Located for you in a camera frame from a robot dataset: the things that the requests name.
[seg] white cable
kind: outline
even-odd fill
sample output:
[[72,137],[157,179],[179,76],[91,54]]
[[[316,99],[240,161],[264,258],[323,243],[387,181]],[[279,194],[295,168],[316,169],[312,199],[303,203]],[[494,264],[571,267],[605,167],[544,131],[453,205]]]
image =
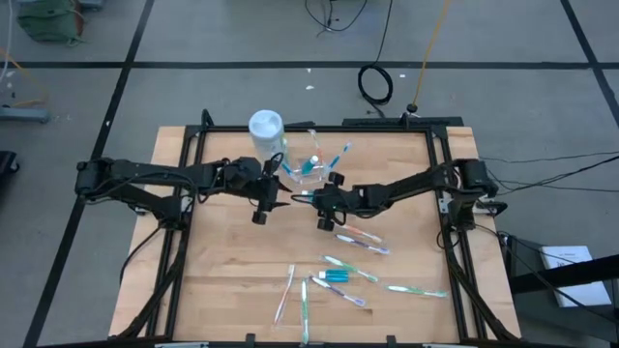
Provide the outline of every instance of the white cable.
[[4,75],[7,73],[7,68],[9,67],[9,54],[11,54],[11,38],[13,37],[13,0],[9,0],[9,37],[7,38],[7,49],[5,50],[6,54],[4,56],[4,68],[2,68],[2,73],[0,73],[0,83],[4,79]]

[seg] white lid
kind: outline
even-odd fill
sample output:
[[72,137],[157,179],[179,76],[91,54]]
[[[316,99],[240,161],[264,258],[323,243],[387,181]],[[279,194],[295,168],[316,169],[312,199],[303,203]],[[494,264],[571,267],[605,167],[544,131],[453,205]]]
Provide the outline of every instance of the white lid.
[[273,110],[260,110],[250,118],[250,132],[256,137],[272,139],[281,132],[281,116]]

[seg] white paper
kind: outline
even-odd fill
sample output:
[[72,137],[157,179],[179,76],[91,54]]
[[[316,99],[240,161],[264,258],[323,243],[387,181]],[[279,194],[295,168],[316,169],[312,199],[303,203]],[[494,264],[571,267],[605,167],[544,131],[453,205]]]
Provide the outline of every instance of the white paper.
[[[559,256],[575,263],[591,261],[593,258],[587,246],[542,246],[540,250],[548,255]],[[570,262],[556,257],[540,254],[547,270],[568,266]],[[601,281],[589,284],[566,286],[559,288],[583,305],[610,305],[610,297]],[[566,299],[563,295],[554,294],[561,307],[574,307],[575,303]]]

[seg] toothbrush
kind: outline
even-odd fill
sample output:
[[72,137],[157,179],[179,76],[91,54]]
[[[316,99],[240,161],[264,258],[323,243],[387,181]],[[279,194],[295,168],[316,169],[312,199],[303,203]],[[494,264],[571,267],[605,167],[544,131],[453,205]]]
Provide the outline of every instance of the toothbrush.
[[341,241],[345,241],[345,242],[350,243],[350,244],[355,245],[355,246],[364,247],[364,248],[366,248],[368,250],[379,252],[379,253],[381,253],[383,255],[389,255],[389,252],[390,252],[385,247],[371,246],[369,244],[366,244],[366,243],[354,240],[354,239],[352,239],[352,238],[350,238],[348,236],[342,236],[341,234],[336,234],[336,237],[338,237],[338,239],[341,240]]
[[379,243],[379,244],[383,243],[383,240],[380,237],[375,236],[375,235],[373,235],[371,233],[368,233],[368,232],[364,232],[364,231],[360,230],[357,227],[353,227],[353,226],[347,225],[347,224],[342,224],[342,225],[339,224],[338,226],[343,228],[343,229],[345,229],[346,231],[348,231],[350,233],[354,233],[354,234],[357,234],[357,235],[369,238],[369,239],[375,241],[376,243]]
[[308,344],[310,341],[310,316],[308,315],[308,279],[301,280],[301,324],[303,325],[302,341]]
[[377,282],[378,281],[378,277],[376,277],[374,275],[371,275],[369,273],[363,272],[360,269],[358,269],[358,268],[356,268],[356,267],[354,267],[352,265],[349,265],[349,264],[347,264],[347,263],[345,263],[343,261],[340,261],[340,260],[338,260],[337,258],[335,258],[333,256],[322,256],[322,258],[325,261],[330,262],[330,263],[332,263],[332,264],[334,264],[336,266],[342,267],[342,268],[344,268],[344,269],[346,269],[346,270],[348,270],[350,272],[354,272],[354,273],[356,273],[356,274],[358,274],[360,276],[364,276],[365,278],[367,278],[371,282]]
[[318,142],[318,136],[316,135],[316,130],[308,130],[309,134],[311,134],[311,138],[313,139],[313,144],[316,146],[316,152],[318,153],[318,162],[322,163],[322,159],[324,156],[322,154],[322,149],[320,148],[320,143]]
[[316,284],[322,286],[325,289],[331,290],[333,291],[335,294],[342,296],[343,298],[347,299],[348,301],[350,301],[351,303],[358,305],[358,306],[366,306],[366,301],[362,300],[362,299],[357,299],[354,298],[352,296],[348,296],[346,295],[343,291],[339,290],[337,287],[329,284],[328,282],[318,278],[317,276],[314,275],[310,275],[309,276],[311,278],[311,280],[313,280],[313,282],[315,282]]
[[416,287],[397,286],[397,285],[388,285],[388,286],[385,286],[385,288],[391,291],[404,292],[404,293],[409,293],[409,294],[428,295],[428,296],[433,296],[433,297],[438,297],[438,298],[447,297],[446,291],[426,291],[426,290],[422,290]]
[[283,291],[283,295],[281,295],[280,305],[278,306],[278,311],[275,313],[275,320],[273,321],[274,325],[277,325],[280,321],[281,312],[283,311],[283,307],[286,303],[286,297],[288,296],[288,290],[290,290],[290,285],[292,285],[292,277],[294,276],[294,265],[288,266],[288,284],[286,285],[286,289]]
[[299,178],[297,178],[297,176],[292,172],[292,169],[290,169],[288,164],[282,162],[281,168],[283,168],[283,171],[285,171],[286,174],[288,174],[288,177],[292,179],[292,181],[294,181],[295,183],[299,183]]
[[341,153],[339,153],[339,155],[337,155],[332,161],[331,164],[329,164],[329,166],[327,166],[327,170],[326,172],[330,172],[333,170],[333,168],[336,166],[336,164],[338,164],[339,159],[341,159],[341,157],[348,152],[348,150],[350,149],[350,147],[352,146],[352,143],[350,141],[348,141],[346,143],[346,145],[344,146],[343,150],[341,150]]

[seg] green toothbrush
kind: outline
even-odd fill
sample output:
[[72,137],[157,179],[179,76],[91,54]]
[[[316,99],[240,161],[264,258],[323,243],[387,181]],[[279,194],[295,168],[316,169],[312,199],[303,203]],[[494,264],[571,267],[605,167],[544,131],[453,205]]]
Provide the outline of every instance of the green toothbrush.
[[439,298],[447,297],[446,291],[427,291],[427,290],[422,290],[420,288],[416,288],[412,286],[388,285],[388,286],[385,286],[385,288],[391,291],[405,292],[409,294],[427,295],[427,296],[434,296],[434,297],[439,297]]
[[301,316],[301,324],[303,325],[301,340],[303,344],[308,344],[310,341],[310,316],[308,315],[308,279],[306,277],[301,280]]
[[340,261],[340,260],[338,260],[337,258],[335,258],[333,256],[322,256],[322,258],[323,258],[323,260],[325,260],[325,261],[327,261],[329,263],[332,263],[332,264],[334,264],[336,266],[342,267],[345,270],[348,270],[350,272],[354,272],[354,273],[356,273],[356,274],[358,274],[360,276],[364,276],[367,280],[369,280],[371,282],[377,282],[378,281],[378,278],[376,276],[371,275],[371,274],[366,273],[366,272],[363,272],[360,269],[358,269],[358,268],[356,268],[356,267],[354,267],[352,265],[349,265],[349,264],[347,264],[347,263],[345,263],[343,261]]

